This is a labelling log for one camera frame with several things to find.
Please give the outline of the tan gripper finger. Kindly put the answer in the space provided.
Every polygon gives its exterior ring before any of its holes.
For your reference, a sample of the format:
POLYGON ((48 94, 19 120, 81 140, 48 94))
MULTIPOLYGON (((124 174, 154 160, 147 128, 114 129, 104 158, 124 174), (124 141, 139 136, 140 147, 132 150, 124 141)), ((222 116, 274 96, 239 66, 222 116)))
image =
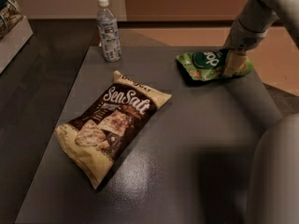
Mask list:
POLYGON ((234 73, 242 69, 246 59, 247 55, 243 49, 230 49, 226 56, 222 75, 224 77, 232 77, 234 73))

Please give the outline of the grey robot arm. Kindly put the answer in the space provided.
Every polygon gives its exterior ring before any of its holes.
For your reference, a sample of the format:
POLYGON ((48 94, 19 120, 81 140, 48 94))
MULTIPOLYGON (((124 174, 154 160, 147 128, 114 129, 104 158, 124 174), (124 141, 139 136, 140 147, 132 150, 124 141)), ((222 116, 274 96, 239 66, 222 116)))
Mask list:
MULTIPOLYGON (((299 47, 298 0, 248 0, 223 45, 229 50, 224 75, 233 75, 275 20, 299 47)), ((273 110, 252 155, 244 224, 299 224, 299 115, 284 118, 273 110)))

